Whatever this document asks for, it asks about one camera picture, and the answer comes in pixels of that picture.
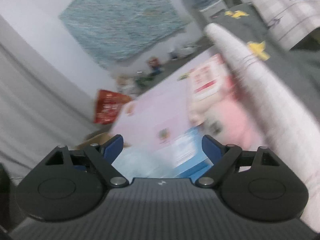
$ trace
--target plaid pillow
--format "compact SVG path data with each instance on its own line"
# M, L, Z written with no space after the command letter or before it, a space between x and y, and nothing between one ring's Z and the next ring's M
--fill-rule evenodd
M289 50L320 27L320 0L251 0L281 46Z

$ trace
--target red bag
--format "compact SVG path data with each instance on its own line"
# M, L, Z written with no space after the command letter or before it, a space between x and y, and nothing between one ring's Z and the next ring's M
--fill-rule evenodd
M129 96L120 93L99 90L94 122L101 124L113 123L122 106L131 100Z

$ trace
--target silver rivet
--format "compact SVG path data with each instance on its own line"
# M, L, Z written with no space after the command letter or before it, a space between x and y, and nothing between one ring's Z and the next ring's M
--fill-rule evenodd
M125 184L127 180L124 177L113 177L110 182L113 185L120 186Z
M202 177L198 180L198 182L203 186L208 186L214 183L214 180L209 177Z

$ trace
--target gray blanket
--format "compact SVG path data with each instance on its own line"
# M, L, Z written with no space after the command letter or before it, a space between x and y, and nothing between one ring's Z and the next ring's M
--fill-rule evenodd
M213 22L222 25L245 43L265 41L265 52L270 58L264 63L291 88L293 93L320 120L320 50L306 38L290 51L284 51L272 38L268 27L257 11L249 4L240 4L230 9L249 14L234 18L224 12Z

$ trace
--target white logo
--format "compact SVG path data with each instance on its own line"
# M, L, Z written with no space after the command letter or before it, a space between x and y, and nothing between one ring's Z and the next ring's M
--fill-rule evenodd
M161 182L158 182L158 184L160 185L160 186L163 186L163 184L167 184L164 180L162 180Z

